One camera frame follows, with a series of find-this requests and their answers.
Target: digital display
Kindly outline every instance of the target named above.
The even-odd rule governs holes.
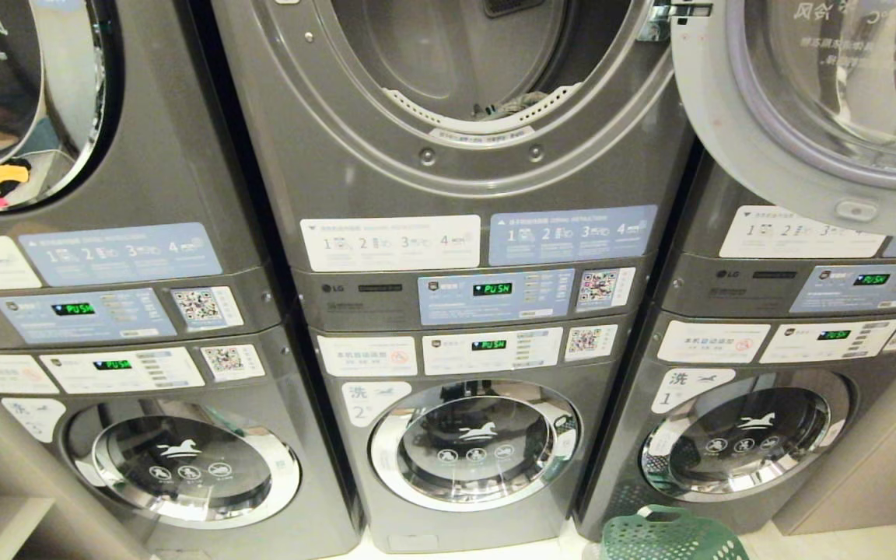
[[[51,306],[54,315],[95,315],[96,308],[90,303],[61,303]]]
[[[476,284],[472,287],[472,295],[474,296],[500,296],[504,294],[513,294],[513,283],[498,284]]]
[[[106,359],[104,362],[92,362],[100,372],[111,372],[114,369],[134,369],[129,359]]]
[[[852,331],[821,331],[818,340],[844,340],[849,338]]]
[[[860,274],[853,286],[880,286],[890,280],[890,274]]]
[[[500,350],[501,348],[507,348],[507,341],[505,340],[484,340],[484,341],[474,341],[472,343],[472,350]]]

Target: green laundry basket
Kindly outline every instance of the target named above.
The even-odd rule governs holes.
[[[656,521],[650,519],[654,513],[675,518]],[[645,506],[608,521],[600,553],[602,560],[749,560],[728,527],[666,506]]]

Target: wooden shelf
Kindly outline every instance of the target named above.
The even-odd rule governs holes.
[[[53,499],[0,496],[0,560],[16,556],[53,505]]]

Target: white floor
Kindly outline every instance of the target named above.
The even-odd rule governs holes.
[[[741,538],[750,560],[896,560],[896,525],[783,536],[769,523]],[[598,560],[598,553],[598,546],[576,534],[569,523],[557,539],[443,554],[384,554],[366,531],[358,548],[334,560]]]

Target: washer door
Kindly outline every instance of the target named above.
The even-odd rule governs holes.
[[[287,506],[299,487],[299,461],[278,437],[198,404],[101,404],[75,417],[67,440],[89,483],[178,527],[256,523]]]
[[[579,422],[565,398],[518,380],[452,383],[405,398],[378,422],[376,474],[417,506],[481,511],[526,499],[561,474]]]
[[[93,0],[0,0],[0,212],[70,187],[106,109]]]
[[[762,198],[896,235],[896,2],[711,0],[672,21],[694,130]]]
[[[673,411],[641,453],[647,481],[678,500],[761,492],[835,442],[849,389],[834,373],[765,373],[708,391]]]

